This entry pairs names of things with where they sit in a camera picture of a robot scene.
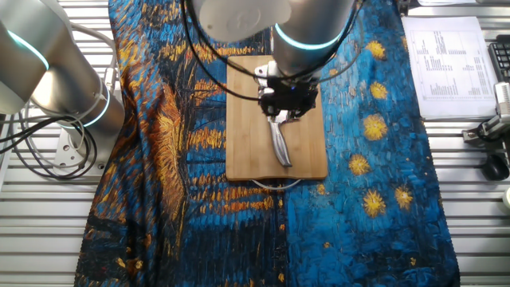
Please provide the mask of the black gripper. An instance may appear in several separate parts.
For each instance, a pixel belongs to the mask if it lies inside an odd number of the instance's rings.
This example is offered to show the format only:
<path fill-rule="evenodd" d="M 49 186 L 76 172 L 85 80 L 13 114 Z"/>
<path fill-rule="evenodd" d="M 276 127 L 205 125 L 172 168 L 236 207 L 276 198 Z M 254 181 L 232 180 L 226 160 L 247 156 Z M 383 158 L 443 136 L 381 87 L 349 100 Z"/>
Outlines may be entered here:
<path fill-rule="evenodd" d="M 262 112 L 266 116 L 278 116 L 278 108 L 295 108 L 288 110 L 287 121 L 296 121 L 315 106 L 318 95 L 317 85 L 309 82 L 296 82 L 290 85 L 275 77 L 266 80 L 266 87 L 271 92 L 263 94 L 258 100 Z"/>

